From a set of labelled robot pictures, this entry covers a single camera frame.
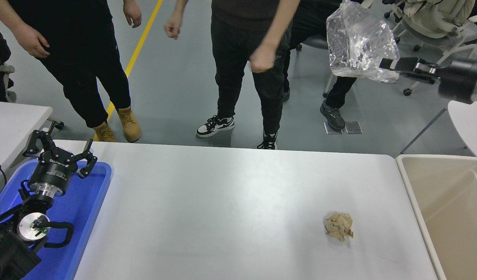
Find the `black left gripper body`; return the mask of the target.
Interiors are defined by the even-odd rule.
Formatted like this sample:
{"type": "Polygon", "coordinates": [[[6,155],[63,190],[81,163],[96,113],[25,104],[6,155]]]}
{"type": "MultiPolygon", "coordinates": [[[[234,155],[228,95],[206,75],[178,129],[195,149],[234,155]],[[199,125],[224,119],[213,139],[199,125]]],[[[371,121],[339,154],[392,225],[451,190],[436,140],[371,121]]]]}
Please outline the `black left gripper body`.
{"type": "Polygon", "coordinates": [[[55,186],[61,191],[66,191],[76,171],[76,163],[70,159],[73,154],[66,150],[58,151],[59,157],[55,157],[52,151],[43,151],[38,158],[38,164],[28,181],[28,188],[38,190],[39,186],[48,184],[55,186]]]}

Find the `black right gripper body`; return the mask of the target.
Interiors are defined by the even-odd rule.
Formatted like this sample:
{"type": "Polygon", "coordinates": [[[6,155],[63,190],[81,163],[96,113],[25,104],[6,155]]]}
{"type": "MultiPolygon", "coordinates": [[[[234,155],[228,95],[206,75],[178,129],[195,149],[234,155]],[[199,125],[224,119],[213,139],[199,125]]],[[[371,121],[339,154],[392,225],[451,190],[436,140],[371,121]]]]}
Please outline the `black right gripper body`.
{"type": "Polygon", "coordinates": [[[443,67],[439,95],[461,103],[477,101],[477,59],[457,59],[443,67]]]}

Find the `person's left hand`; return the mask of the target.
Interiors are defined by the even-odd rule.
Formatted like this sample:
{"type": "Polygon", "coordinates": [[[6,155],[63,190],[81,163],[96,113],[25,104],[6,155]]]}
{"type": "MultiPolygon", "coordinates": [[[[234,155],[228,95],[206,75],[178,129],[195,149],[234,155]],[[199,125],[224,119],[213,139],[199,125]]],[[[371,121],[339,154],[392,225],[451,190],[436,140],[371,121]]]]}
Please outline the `person's left hand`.
{"type": "Polygon", "coordinates": [[[253,73],[265,73],[274,67],[275,54],[278,43],[262,42],[249,57],[251,71],[253,73]]]}
{"type": "Polygon", "coordinates": [[[141,25],[141,9],[137,0],[123,0],[123,13],[129,26],[137,28],[141,25]]]}

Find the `person's right hand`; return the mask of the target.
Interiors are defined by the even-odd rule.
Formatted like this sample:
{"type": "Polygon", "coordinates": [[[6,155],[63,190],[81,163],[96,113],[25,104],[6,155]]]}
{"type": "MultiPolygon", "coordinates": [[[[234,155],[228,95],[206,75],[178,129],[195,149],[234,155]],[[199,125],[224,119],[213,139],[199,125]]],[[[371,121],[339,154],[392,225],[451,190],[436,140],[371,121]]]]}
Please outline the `person's right hand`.
{"type": "Polygon", "coordinates": [[[27,24],[18,25],[12,33],[19,45],[35,58],[47,58],[50,56],[50,45],[45,37],[27,24]]]}
{"type": "Polygon", "coordinates": [[[174,11],[164,25],[164,30],[168,38],[177,40],[181,31],[183,13],[174,11]]]}

